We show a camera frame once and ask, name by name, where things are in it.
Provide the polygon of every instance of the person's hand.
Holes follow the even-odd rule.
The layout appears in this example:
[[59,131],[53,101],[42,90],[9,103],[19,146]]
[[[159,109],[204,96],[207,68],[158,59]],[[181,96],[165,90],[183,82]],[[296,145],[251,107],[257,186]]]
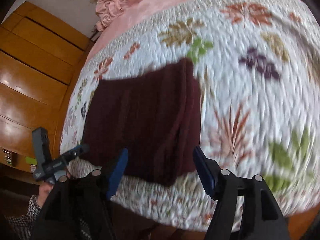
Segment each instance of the person's hand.
[[47,199],[50,191],[53,189],[53,186],[52,184],[48,183],[48,182],[43,182],[40,187],[39,187],[39,196],[38,196],[38,199],[37,199],[37,203],[39,205],[39,207],[42,208],[45,200]]

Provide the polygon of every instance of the folded towel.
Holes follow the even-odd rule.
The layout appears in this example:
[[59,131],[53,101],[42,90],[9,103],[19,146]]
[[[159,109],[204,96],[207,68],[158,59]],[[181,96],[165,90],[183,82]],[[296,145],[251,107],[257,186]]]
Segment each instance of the folded towel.
[[193,64],[176,64],[124,80],[101,80],[84,125],[82,158],[104,165],[127,148],[126,175],[171,185],[194,171],[200,141],[200,89]]

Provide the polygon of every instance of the white quilt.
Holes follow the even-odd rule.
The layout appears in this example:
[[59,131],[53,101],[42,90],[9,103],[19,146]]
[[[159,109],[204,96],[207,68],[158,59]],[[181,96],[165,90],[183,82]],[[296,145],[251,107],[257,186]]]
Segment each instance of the white quilt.
[[[284,215],[309,209],[320,201],[319,30],[299,0],[192,0],[157,13],[84,66],[60,152],[80,143],[100,79],[136,77],[190,57],[201,87],[205,155],[237,176],[262,174]],[[76,177],[94,168],[82,160],[69,167]],[[160,223],[199,231],[207,230],[216,205],[196,172],[167,188],[124,176],[112,200]]]

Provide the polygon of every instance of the green leaf print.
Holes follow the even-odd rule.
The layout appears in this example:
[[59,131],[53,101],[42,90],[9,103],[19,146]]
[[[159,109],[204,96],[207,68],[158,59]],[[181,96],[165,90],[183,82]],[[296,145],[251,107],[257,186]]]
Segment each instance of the green leaf print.
[[201,38],[196,38],[190,46],[187,57],[191,58],[193,64],[196,65],[199,62],[199,58],[204,56],[208,49],[212,48],[213,43],[211,41],[202,41]]
[[298,139],[297,132],[295,130],[293,130],[291,133],[291,142],[293,148],[297,151],[297,154],[299,154],[300,142]]
[[213,48],[213,43],[211,41],[205,41],[203,43],[204,47],[207,49],[212,49]]
[[79,92],[77,94],[77,103],[76,103],[76,106],[75,106],[75,110],[78,108],[80,102],[81,102],[81,98],[82,98],[82,90],[83,88],[87,85],[88,83],[88,79],[85,78],[84,80],[82,80],[82,83],[80,85],[80,88],[79,88]]
[[307,176],[309,179],[313,179],[314,178],[314,174],[312,171],[307,171]]
[[197,48],[197,47],[201,46],[201,44],[202,44],[201,38],[196,38],[195,41],[193,42],[193,44],[191,45],[191,47]]
[[302,134],[301,143],[300,143],[300,154],[303,162],[307,157],[308,148],[309,148],[309,131],[308,131],[308,128],[305,126],[303,129],[303,134]]
[[207,50],[204,47],[199,48],[199,55],[205,55],[207,53]]
[[278,192],[279,190],[285,189],[290,186],[291,181],[281,178],[277,175],[265,175],[263,179],[268,184],[270,190],[273,193]]
[[280,167],[285,169],[292,168],[292,161],[288,152],[279,143],[269,143],[269,152],[271,153],[272,160]]

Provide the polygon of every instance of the leaf pattern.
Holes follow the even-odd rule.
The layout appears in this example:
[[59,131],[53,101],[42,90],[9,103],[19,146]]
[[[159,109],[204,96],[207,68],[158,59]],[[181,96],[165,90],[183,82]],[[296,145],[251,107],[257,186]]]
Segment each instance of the leaf pattern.
[[161,43],[165,43],[167,47],[178,44],[181,45],[183,42],[191,44],[193,37],[197,36],[194,28],[202,27],[204,23],[200,20],[194,21],[193,18],[187,20],[187,24],[182,21],[177,21],[175,24],[169,24],[169,30],[166,32],[160,32],[158,37],[162,38]]
[[259,3],[235,3],[226,6],[226,8],[220,12],[228,14],[227,18],[232,19],[231,24],[238,24],[248,18],[257,26],[261,24],[272,25],[270,22],[272,14]]
[[273,162],[277,163],[279,167],[289,170],[292,168],[291,158],[281,144],[275,142],[269,143],[269,152],[271,153]]
[[84,102],[82,108],[81,108],[81,117],[82,117],[82,120],[85,119],[85,116],[86,116],[86,113],[87,113],[87,102]]
[[[292,149],[295,151],[295,157],[297,159],[297,163],[295,165],[298,165],[297,167],[300,167],[299,164],[302,164],[304,167],[307,167],[308,163],[306,162],[306,158],[308,156],[308,149],[311,141],[308,128],[306,126],[304,127],[301,140],[298,137],[297,131],[292,130],[290,141]],[[272,161],[279,167],[286,169],[287,172],[292,173],[292,171],[294,171],[295,169],[288,150],[285,150],[284,147],[279,143],[269,143],[269,152],[271,154]],[[303,172],[299,177],[297,177],[295,174],[291,174],[290,177],[295,178],[295,183],[299,183],[300,180],[304,177],[313,179],[313,172]],[[290,181],[289,179],[280,177],[276,174],[266,174],[263,176],[263,178],[270,187],[271,191],[274,193],[279,190],[288,188],[292,184],[292,181]]]
[[208,71],[208,67],[206,66],[204,69],[204,73],[198,73],[197,74],[197,79],[199,81],[200,85],[200,106],[201,109],[203,108],[204,105],[204,99],[206,95],[210,95],[212,98],[214,98],[214,90],[211,87],[211,73],[210,70]]
[[104,61],[100,62],[98,69],[94,71],[94,77],[91,83],[101,80],[103,78],[102,75],[108,72],[109,66],[112,62],[113,57],[107,57]]
[[196,38],[191,45],[187,57],[191,58],[194,65],[196,65],[201,56],[207,53],[208,49],[213,48],[213,43],[211,41],[202,41],[201,38]]
[[319,57],[309,53],[306,57],[306,65],[309,81],[320,85],[320,61]]
[[245,140],[245,124],[248,120],[250,110],[240,118],[241,111],[242,104],[240,103],[236,116],[234,120],[232,120],[230,104],[227,120],[225,116],[220,118],[218,111],[215,109],[214,113],[218,122],[218,128],[211,134],[211,141],[214,144],[220,144],[220,150],[213,154],[232,157],[236,166],[238,166],[244,158],[252,155],[252,152],[247,150],[247,141]]
[[265,175],[263,176],[263,179],[268,184],[270,190],[274,193],[289,187],[291,184],[290,180],[281,178],[277,175]]
[[293,12],[289,13],[289,18],[294,22],[297,22],[297,23],[301,22],[301,18],[299,16],[296,16]]
[[74,129],[73,134],[72,134],[72,140],[71,140],[73,146],[77,144],[77,129]]
[[69,108],[66,116],[66,120],[63,127],[63,133],[68,135],[69,128],[72,128],[75,125],[76,122],[76,114],[73,108]]
[[80,102],[81,102],[81,97],[82,97],[82,91],[84,89],[84,87],[87,85],[88,83],[88,79],[85,78],[84,80],[82,80],[82,83],[80,85],[80,88],[79,88],[79,92],[77,94],[77,103],[76,103],[76,106],[75,106],[75,110],[78,108]]
[[247,57],[241,57],[239,63],[246,64],[249,70],[255,68],[266,79],[280,79],[280,74],[277,72],[275,64],[267,61],[264,55],[258,54],[256,48],[248,48],[247,53]]
[[278,34],[266,32],[262,33],[261,37],[283,62],[289,61],[289,53]]
[[92,98],[93,98],[94,92],[95,92],[95,90],[92,90],[92,91],[91,91],[91,93],[90,93],[90,98],[89,98],[89,102],[88,102],[88,107],[89,107],[89,106],[90,106],[90,104],[91,104],[91,101],[92,101]]
[[296,130],[293,130],[291,133],[291,143],[296,151],[296,157],[300,157],[302,162],[304,162],[308,155],[308,148],[310,144],[308,127],[304,127],[301,140],[298,139]]
[[129,49],[129,51],[123,56],[123,59],[128,60],[131,55],[137,50],[140,49],[140,44],[135,42]]

